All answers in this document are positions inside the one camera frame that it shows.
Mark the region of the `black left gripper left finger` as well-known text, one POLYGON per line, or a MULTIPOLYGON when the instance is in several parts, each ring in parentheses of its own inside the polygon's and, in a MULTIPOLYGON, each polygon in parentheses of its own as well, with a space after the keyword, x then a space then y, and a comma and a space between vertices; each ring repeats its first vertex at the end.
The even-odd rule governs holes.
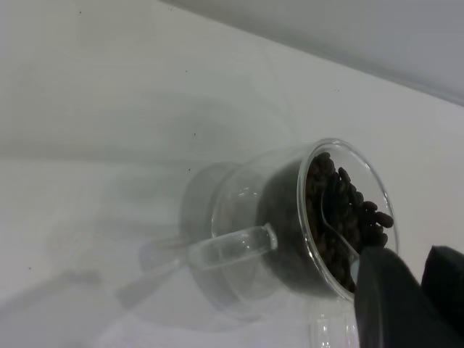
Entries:
POLYGON ((354 301, 361 347, 463 346, 463 323, 449 323, 421 281, 388 249, 362 252, 354 301))

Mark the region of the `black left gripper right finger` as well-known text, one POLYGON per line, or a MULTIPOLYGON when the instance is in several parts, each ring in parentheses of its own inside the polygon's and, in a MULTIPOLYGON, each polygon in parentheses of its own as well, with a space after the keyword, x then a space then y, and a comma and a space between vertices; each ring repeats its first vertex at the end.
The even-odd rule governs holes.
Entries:
POLYGON ((448 246, 433 246, 421 287, 449 323, 463 323, 463 254, 448 246))

